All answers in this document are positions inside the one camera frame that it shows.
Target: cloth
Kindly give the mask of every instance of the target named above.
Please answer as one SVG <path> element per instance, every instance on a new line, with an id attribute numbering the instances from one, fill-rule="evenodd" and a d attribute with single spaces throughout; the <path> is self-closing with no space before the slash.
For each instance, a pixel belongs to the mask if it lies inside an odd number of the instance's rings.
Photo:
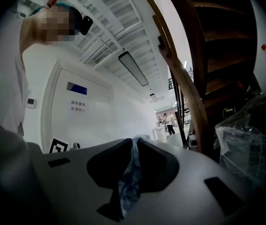
<path id="1" fill-rule="evenodd" d="M 131 160 L 122 178 L 118 182 L 120 208 L 123 217 L 127 215 L 128 211 L 134 206 L 140 197 L 139 186 L 142 181 L 142 171 L 137 142 L 142 138 L 147 139 L 148 136 L 138 135 L 132 139 Z"/>
<path id="2" fill-rule="evenodd" d="M 173 116 L 168 115 L 166 117 L 166 125 L 172 125 L 172 121 L 173 121 Z"/>
<path id="3" fill-rule="evenodd" d="M 23 136 L 28 82 L 19 46 L 22 22 L 11 12 L 0 22 L 0 126 Z"/>
<path id="4" fill-rule="evenodd" d="M 175 134 L 174 127 L 172 125 L 167 125 L 169 135 Z"/>

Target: white wall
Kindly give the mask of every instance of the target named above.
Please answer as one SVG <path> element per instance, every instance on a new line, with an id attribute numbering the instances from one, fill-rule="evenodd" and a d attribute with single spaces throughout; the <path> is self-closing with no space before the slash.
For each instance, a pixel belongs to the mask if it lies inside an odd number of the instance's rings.
<path id="1" fill-rule="evenodd" d="M 161 11 L 167 26 L 170 30 L 171 37 L 175 44 L 175 49 L 179 60 L 184 65 L 187 61 L 186 70 L 192 67 L 192 59 L 187 40 L 186 32 L 181 19 L 172 4 L 171 0 L 154 0 Z"/>
<path id="2" fill-rule="evenodd" d="M 266 13 L 256 0 L 251 0 L 257 24 L 257 57 L 254 74 L 263 93 L 266 92 L 266 57 L 261 49 L 266 44 Z"/>
<path id="3" fill-rule="evenodd" d="M 41 106 L 45 86 L 57 58 L 45 46 L 33 45 L 23 53 L 25 73 L 29 83 L 29 98 L 36 99 L 35 109 L 26 108 L 23 123 L 24 139 L 41 144 Z"/>
<path id="4" fill-rule="evenodd" d="M 154 109 L 127 84 L 108 73 L 104 68 L 98 72 L 87 67 L 62 48 L 34 45 L 23 54 L 29 89 L 31 90 L 29 97 L 37 100 L 35 109 L 26 109 L 23 125 L 26 141 L 41 144 L 40 119 L 43 94 L 57 59 L 66 61 L 113 87 L 116 114 L 115 120 L 111 121 L 115 127 L 113 137 L 116 139 L 131 138 L 138 134 L 147 134 L 153 139 L 152 130 L 157 121 Z"/>

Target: person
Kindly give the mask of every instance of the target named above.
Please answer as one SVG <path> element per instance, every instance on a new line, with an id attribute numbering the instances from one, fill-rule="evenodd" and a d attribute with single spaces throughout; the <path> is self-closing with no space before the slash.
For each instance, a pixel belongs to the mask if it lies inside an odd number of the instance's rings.
<path id="1" fill-rule="evenodd" d="M 22 123 L 28 95 L 24 51 L 33 44 L 68 40 L 83 29 L 80 12 L 57 0 L 49 0 L 26 18 L 9 11 L 4 14 L 0 22 L 0 126 L 24 134 Z"/>
<path id="2" fill-rule="evenodd" d="M 173 125 L 172 125 L 172 122 L 173 122 L 173 117 L 171 116 L 171 114 L 167 115 L 166 113 L 164 114 L 164 117 L 166 117 L 166 125 L 167 125 L 167 128 L 168 128 L 168 132 L 170 135 L 172 134 L 175 134 L 175 131 L 174 131 L 174 128 L 173 128 Z"/>

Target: red bottle cap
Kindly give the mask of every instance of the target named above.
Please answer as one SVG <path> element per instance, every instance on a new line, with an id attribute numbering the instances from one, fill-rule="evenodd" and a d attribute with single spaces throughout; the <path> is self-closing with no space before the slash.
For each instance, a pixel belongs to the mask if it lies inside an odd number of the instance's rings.
<path id="1" fill-rule="evenodd" d="M 263 51 L 265 51 L 265 50 L 266 50 L 266 45 L 263 44 L 263 45 L 261 46 L 261 48 L 262 48 Z"/>

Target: ceiling light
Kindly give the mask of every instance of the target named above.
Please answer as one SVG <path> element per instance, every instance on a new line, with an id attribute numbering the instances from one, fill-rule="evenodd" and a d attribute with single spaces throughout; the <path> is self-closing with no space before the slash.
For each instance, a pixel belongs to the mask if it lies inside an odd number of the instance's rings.
<path id="1" fill-rule="evenodd" d="M 118 57 L 118 59 L 127 68 L 127 70 L 132 73 L 132 75 L 137 79 L 138 82 L 140 82 L 143 87 L 148 85 L 146 77 L 141 72 L 140 68 L 129 52 L 124 52 Z"/>
<path id="2" fill-rule="evenodd" d="M 156 95 L 154 93 L 152 93 L 150 96 L 155 102 L 158 101 L 158 99 L 157 99 L 157 97 L 156 97 Z"/>

